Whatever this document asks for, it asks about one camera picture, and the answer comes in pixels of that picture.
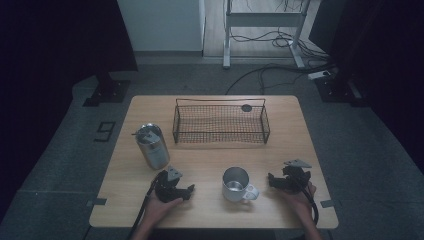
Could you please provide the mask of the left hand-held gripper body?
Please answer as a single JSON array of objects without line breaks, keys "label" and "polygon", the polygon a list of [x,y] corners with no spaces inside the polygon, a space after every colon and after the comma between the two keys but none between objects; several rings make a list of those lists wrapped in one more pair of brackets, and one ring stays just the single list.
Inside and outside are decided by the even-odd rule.
[{"label": "left hand-held gripper body", "polygon": [[184,190],[177,188],[181,177],[182,174],[173,166],[169,166],[158,174],[155,193],[161,202],[168,203],[183,197]]}]

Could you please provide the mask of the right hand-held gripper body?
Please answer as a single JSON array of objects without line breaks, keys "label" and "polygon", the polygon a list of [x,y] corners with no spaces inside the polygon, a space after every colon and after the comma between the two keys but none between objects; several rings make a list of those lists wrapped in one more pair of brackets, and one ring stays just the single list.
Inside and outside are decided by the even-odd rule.
[{"label": "right hand-held gripper body", "polygon": [[284,164],[282,171],[285,176],[285,186],[283,189],[292,193],[304,190],[311,178],[311,173],[304,171],[304,168],[311,168],[311,165],[300,159],[285,161]]}]

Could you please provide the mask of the person's left hand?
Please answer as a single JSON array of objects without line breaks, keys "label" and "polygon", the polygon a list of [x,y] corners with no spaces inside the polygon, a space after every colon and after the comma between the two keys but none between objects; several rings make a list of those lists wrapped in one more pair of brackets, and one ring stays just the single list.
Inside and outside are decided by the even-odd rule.
[{"label": "person's left hand", "polygon": [[143,222],[152,226],[158,224],[173,208],[183,202],[182,198],[174,199],[170,202],[162,202],[153,192],[149,196],[147,207],[143,215]]}]

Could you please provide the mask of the person's right hand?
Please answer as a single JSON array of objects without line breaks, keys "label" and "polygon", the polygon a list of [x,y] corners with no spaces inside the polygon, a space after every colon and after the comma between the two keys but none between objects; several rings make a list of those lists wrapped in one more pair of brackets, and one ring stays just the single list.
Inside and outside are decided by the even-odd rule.
[{"label": "person's right hand", "polygon": [[278,195],[288,204],[300,220],[312,219],[312,206],[303,192],[294,194],[279,190]]}]

